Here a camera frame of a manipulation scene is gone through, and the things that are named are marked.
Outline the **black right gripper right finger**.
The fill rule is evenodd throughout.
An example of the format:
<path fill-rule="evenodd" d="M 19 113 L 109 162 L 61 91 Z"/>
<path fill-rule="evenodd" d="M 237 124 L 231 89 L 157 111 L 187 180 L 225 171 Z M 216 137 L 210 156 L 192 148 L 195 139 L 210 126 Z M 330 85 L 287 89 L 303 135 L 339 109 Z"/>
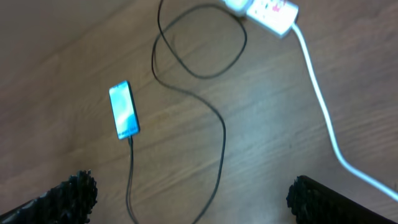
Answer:
<path fill-rule="evenodd" d="M 286 200 L 297 224 L 397 224 L 306 175 L 295 179 Z"/>

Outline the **Galaxy S24+ smartphone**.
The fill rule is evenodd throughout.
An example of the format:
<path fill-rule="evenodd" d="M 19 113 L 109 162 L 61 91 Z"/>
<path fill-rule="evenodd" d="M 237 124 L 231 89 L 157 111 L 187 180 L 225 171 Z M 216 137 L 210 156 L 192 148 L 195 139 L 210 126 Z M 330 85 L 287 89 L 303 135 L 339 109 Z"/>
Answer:
<path fill-rule="evenodd" d="M 112 86 L 109 89 L 109 99 L 118 139 L 126 139 L 139 133 L 141 129 L 130 83 L 124 80 Z"/>

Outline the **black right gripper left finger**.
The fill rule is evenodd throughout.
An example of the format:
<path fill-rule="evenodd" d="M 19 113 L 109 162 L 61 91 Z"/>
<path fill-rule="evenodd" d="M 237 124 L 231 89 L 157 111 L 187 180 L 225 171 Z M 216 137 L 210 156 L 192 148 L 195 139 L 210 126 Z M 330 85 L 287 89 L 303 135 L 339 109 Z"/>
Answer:
<path fill-rule="evenodd" d="M 2 214 L 1 224 L 86 224 L 97 195 L 91 171 L 80 170 L 43 195 Z"/>

